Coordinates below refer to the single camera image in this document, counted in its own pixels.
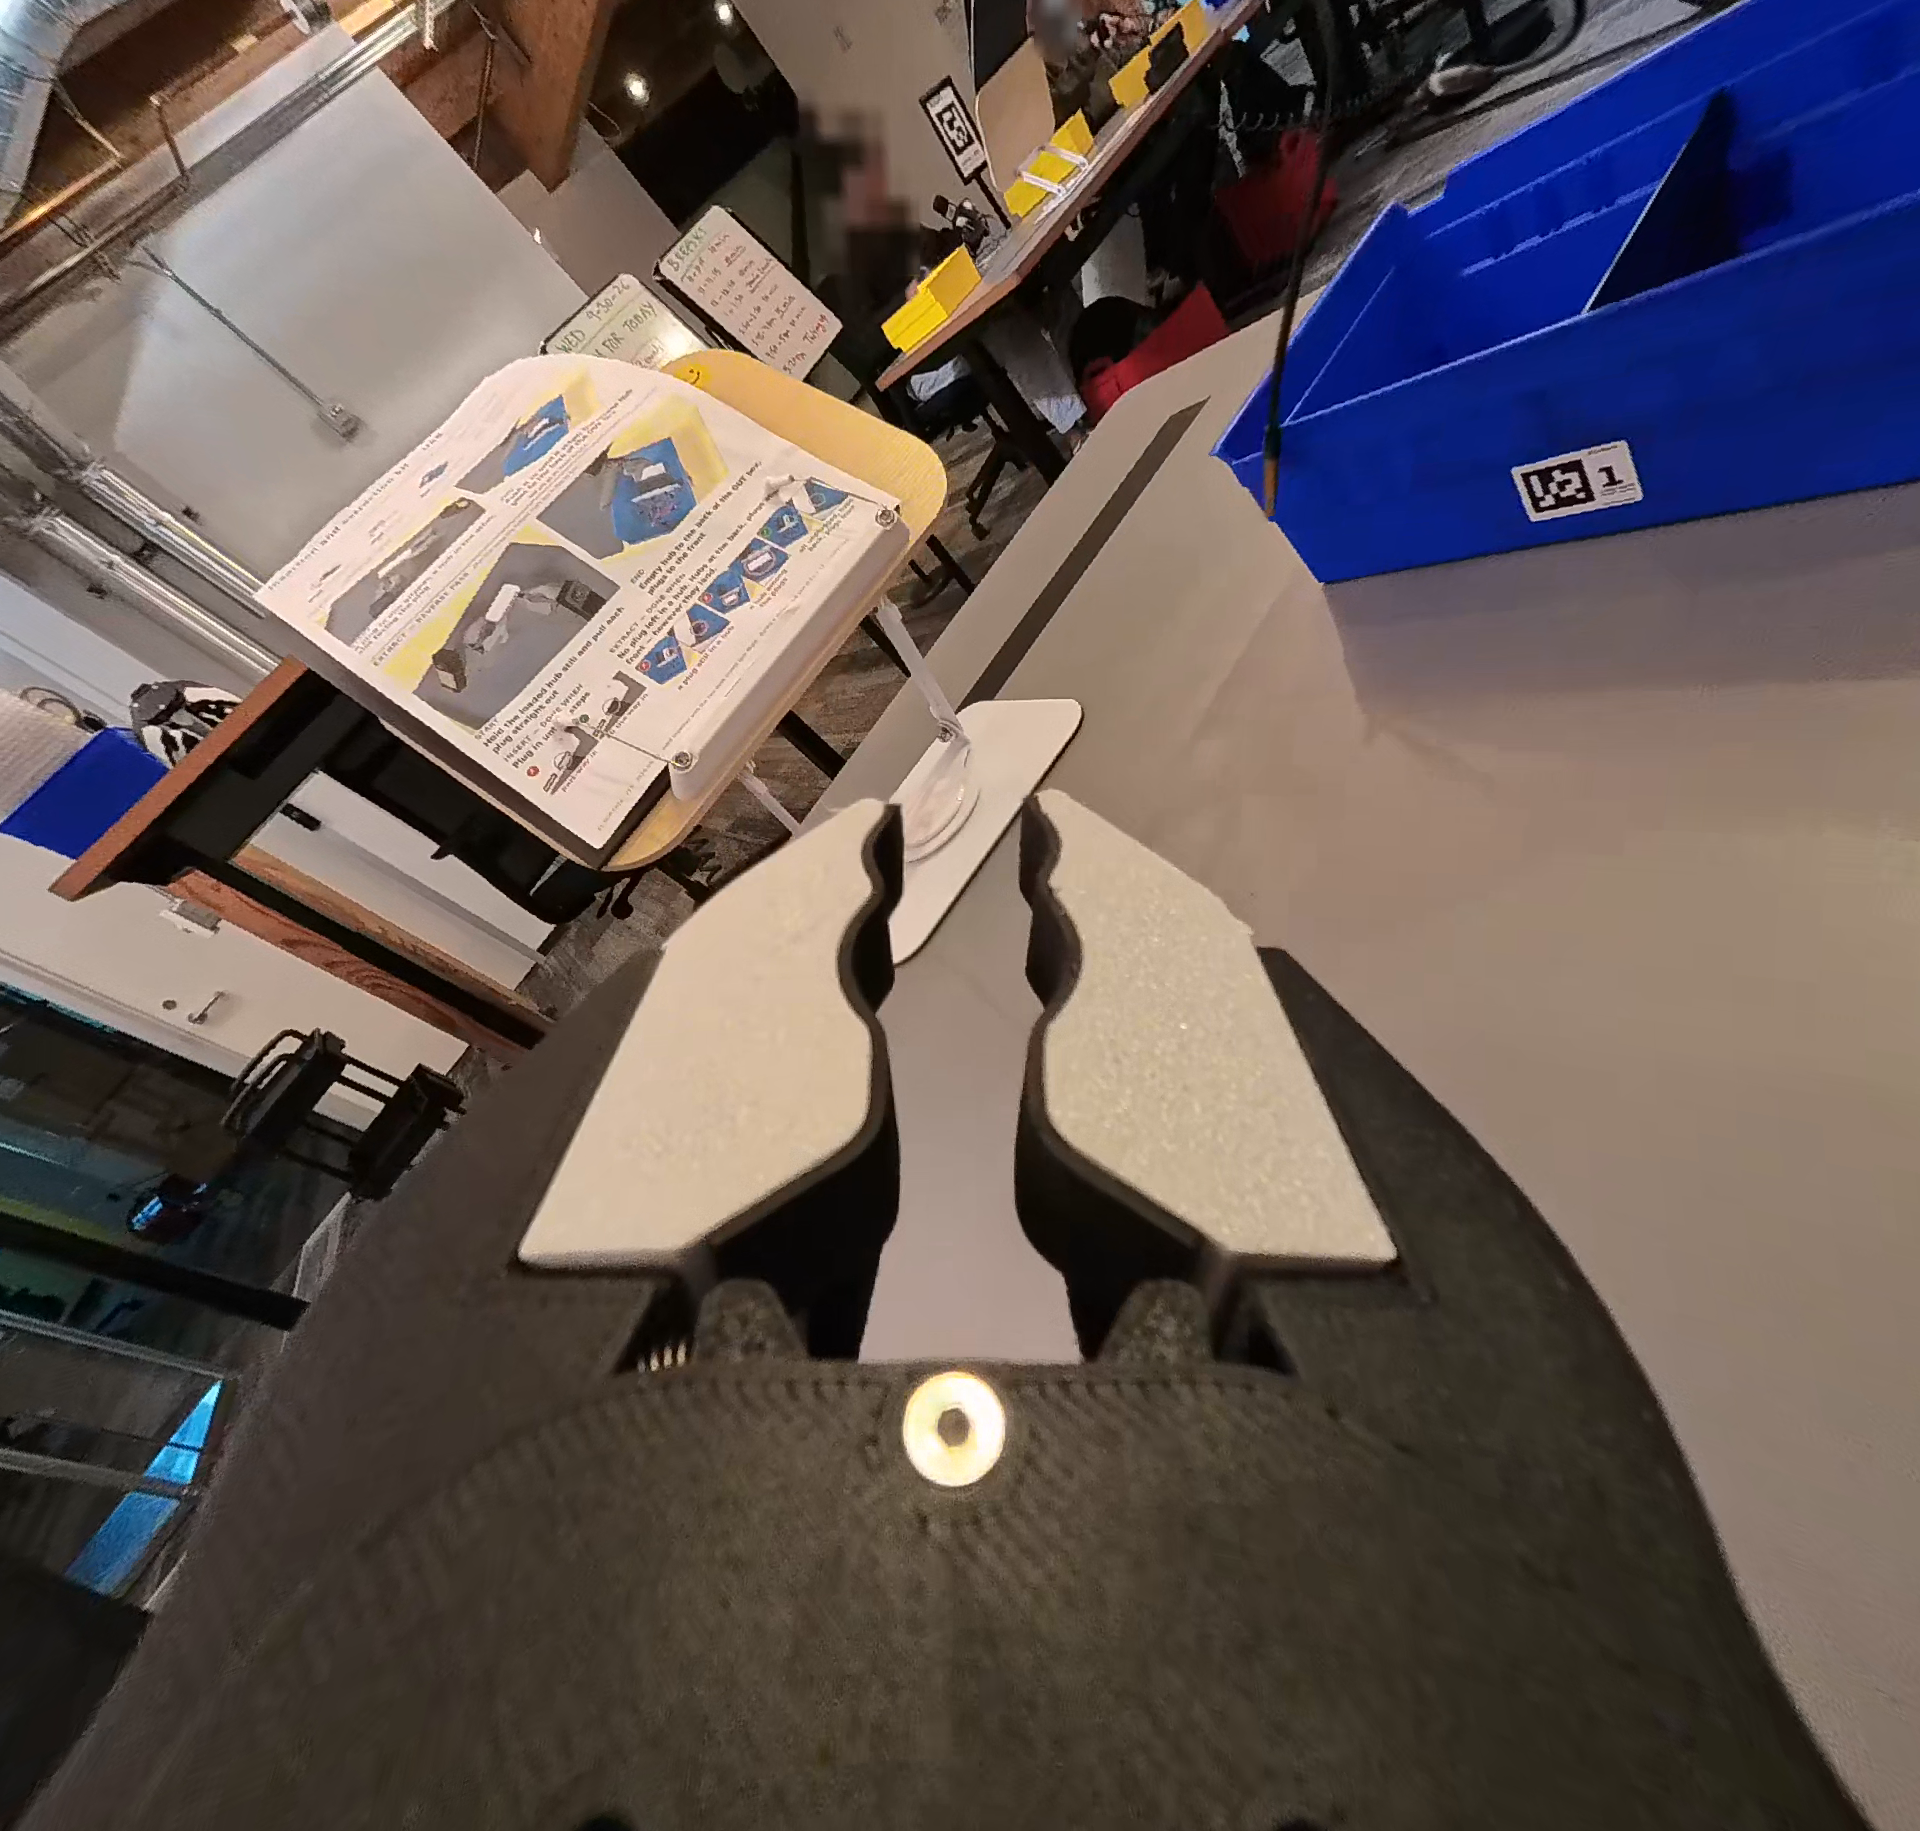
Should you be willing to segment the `black metal cart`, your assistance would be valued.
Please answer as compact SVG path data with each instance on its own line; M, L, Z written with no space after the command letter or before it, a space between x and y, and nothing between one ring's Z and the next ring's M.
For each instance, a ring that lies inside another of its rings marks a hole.
M371 1123L350 1136L341 1163L299 1148L299 1134L332 1092L350 1092L374 1106ZM441 1072L414 1068L394 1076L351 1057L335 1031L284 1029L235 1078L220 1128L233 1166L288 1161L336 1180L358 1201L380 1201L397 1191L466 1105L462 1090Z

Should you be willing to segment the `brown desk black frame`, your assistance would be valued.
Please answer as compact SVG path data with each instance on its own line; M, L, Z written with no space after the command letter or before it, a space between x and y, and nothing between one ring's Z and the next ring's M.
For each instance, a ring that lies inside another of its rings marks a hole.
M406 799L381 808L440 847L449 838L434 825L441 816L488 811L494 825L522 834L494 800L392 734L319 672L283 660L50 891L78 905L119 886L148 886L206 908L219 922L462 1047L505 1060L533 1052L551 1018L531 1002L256 845L310 776L341 768L350 768L346 785L353 790L399 771Z

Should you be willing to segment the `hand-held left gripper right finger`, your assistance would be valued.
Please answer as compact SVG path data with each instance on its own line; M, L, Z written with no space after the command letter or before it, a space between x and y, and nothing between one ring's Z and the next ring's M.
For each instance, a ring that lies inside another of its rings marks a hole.
M1346 1281L1399 1251L1252 929L1064 792L1021 814L1017 1221L1086 1359L1175 1285L1205 1341L1266 1276Z

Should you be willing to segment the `yellow plastic bin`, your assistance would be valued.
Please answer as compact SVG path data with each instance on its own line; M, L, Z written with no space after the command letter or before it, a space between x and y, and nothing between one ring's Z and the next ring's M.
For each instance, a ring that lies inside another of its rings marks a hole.
M896 355L910 355L929 341L979 290L981 275L972 254L962 244L934 265L914 283L898 312L881 326Z
M1090 138L1071 138L1068 133L1055 133L1034 148L1002 193L1010 219L1021 224L1064 197L1086 172L1090 152Z
M1187 0L1171 14L1111 77L1117 108L1122 112L1138 110L1138 105L1164 91L1177 71L1205 45L1209 33L1209 8L1203 0Z

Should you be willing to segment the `printed instruction sheet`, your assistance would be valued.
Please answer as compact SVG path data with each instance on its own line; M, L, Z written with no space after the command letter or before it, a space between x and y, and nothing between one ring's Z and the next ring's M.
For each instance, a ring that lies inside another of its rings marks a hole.
M903 502L635 365L482 383L262 585L341 688L580 864L724 778L909 548Z

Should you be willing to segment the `whiteboard with writing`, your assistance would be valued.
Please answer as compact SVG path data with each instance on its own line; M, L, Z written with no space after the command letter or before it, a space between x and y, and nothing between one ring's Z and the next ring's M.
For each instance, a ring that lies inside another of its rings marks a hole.
M655 280L727 346L791 380L808 380L843 334L841 317L723 207L662 254Z
M647 371L702 350L707 340L635 275L618 275L541 341L543 357L595 357Z

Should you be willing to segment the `long wooden work table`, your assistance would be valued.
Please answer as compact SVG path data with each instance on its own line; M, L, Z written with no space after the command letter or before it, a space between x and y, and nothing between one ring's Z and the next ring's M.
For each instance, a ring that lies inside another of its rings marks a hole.
M1092 151L1058 193L1021 222L981 265L981 281L929 340L890 363L878 395L893 395L918 373L951 357L966 361L1007 431L1034 431L1052 445L1044 410L1014 384L987 347L991 325L1014 309L1039 314L1045 294L1071 283L1162 169L1217 116L1221 55L1277 0L1227 0L1203 8L1205 30L1162 91L1111 119Z

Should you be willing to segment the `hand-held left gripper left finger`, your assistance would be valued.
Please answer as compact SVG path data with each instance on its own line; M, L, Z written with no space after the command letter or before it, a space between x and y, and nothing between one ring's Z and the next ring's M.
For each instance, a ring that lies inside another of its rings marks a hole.
M691 1309L760 1282L813 1356L856 1356L901 1219L878 1008L903 816L864 799L664 945L516 1247L533 1272L638 1272Z

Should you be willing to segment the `black white marker tag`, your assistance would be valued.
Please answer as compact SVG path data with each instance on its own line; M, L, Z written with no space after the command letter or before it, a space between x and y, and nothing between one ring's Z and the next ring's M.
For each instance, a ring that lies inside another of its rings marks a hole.
M1570 454L1516 466L1511 480L1523 517L1536 525L1588 519L1645 497L1627 442L1583 447Z

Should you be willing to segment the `red bag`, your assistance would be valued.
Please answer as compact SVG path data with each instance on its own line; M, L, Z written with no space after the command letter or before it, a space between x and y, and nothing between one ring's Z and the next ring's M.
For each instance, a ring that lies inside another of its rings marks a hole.
M1213 216L1249 275L1279 268L1329 225L1337 182L1322 167L1319 151L1309 128L1284 131L1242 176L1213 193Z

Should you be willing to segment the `blue plastic bin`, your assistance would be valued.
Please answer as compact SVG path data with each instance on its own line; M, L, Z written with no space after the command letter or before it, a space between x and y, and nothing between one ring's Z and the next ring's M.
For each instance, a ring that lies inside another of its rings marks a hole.
M1917 478L1917 0L1743 0L1384 209L1214 460L1324 585ZM1627 442L1536 525L1516 466Z

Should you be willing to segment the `small blue storage bin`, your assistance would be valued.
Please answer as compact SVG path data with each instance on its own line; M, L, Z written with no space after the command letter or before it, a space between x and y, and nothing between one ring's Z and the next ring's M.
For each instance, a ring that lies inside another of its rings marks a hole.
M85 737L3 819L3 836L73 863L95 847L169 772L140 737L106 729Z

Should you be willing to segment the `black white marker sign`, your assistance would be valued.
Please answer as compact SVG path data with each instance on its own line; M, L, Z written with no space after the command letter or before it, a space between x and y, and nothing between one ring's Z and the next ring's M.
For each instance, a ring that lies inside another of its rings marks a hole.
M987 147L972 116L972 103L950 76L924 91L919 110L959 186L968 186L991 172Z

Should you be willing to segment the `red plastic bin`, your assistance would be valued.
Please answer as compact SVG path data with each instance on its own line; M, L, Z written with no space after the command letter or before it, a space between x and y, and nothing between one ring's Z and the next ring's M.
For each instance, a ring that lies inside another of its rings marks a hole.
M1130 299L1101 299L1086 308L1069 332L1069 363L1086 423L1094 428L1130 390L1225 336L1231 326L1209 283L1193 283L1164 314L1148 314Z

